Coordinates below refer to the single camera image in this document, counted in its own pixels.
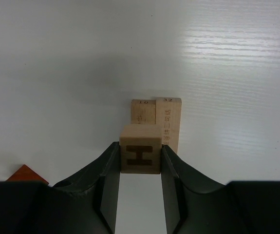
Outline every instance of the orange triangular block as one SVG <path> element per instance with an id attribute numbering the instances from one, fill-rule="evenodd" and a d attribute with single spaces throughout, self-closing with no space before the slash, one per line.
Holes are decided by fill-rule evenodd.
<path id="1" fill-rule="evenodd" d="M 32 169 L 30 169 L 25 164 L 21 166 L 10 178 L 7 179 L 7 181 L 23 181 L 23 180 L 37 180 L 42 181 L 45 184 L 49 184 L 48 181 L 46 181 L 44 178 L 42 178 L 40 175 L 38 175 L 36 172 L 34 172 Z"/>

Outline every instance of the wooden block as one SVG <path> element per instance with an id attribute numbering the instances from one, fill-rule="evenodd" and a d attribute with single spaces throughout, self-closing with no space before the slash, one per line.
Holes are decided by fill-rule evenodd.
<path id="1" fill-rule="evenodd" d="M 121 173 L 159 174 L 161 128 L 130 124 L 120 135 Z"/>
<path id="2" fill-rule="evenodd" d="M 159 97 L 156 100 L 156 124 L 162 128 L 162 143 L 178 153 L 182 100 Z"/>
<path id="3" fill-rule="evenodd" d="M 43 179 L 40 175 L 34 172 L 25 164 L 21 166 L 7 181 L 23 181 L 23 180 L 37 180 L 42 181 L 45 184 L 49 184 L 45 179 Z"/>
<path id="4" fill-rule="evenodd" d="M 155 116 L 155 100 L 132 100 L 131 124 L 155 124 Z"/>

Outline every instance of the table surface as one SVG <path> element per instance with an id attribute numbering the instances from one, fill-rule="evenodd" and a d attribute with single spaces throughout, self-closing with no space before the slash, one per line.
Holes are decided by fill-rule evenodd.
<path id="1" fill-rule="evenodd" d="M 188 164 L 280 180 L 280 0 L 0 0 L 0 180 L 55 184 L 162 96 Z M 116 233 L 166 233 L 159 175 L 121 175 Z"/>

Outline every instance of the tall wooden block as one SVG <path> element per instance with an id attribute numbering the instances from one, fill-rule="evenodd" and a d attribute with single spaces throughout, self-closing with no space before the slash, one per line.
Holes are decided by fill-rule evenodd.
<path id="1" fill-rule="evenodd" d="M 121 173 L 159 174 L 161 128 L 152 124 L 125 126 L 120 135 Z"/>
<path id="2" fill-rule="evenodd" d="M 155 116 L 155 100 L 132 100 L 131 124 L 155 124 Z"/>
<path id="3" fill-rule="evenodd" d="M 42 181 L 45 184 L 49 184 L 48 181 L 46 181 L 44 178 L 42 178 L 40 175 L 38 175 L 36 172 L 34 172 L 32 169 L 30 169 L 25 164 L 21 166 L 10 178 L 7 179 L 7 181 L 31 181 L 31 180 L 37 180 Z"/>
<path id="4" fill-rule="evenodd" d="M 182 100 L 159 97 L 156 100 L 156 124 L 162 128 L 162 143 L 178 153 Z"/>

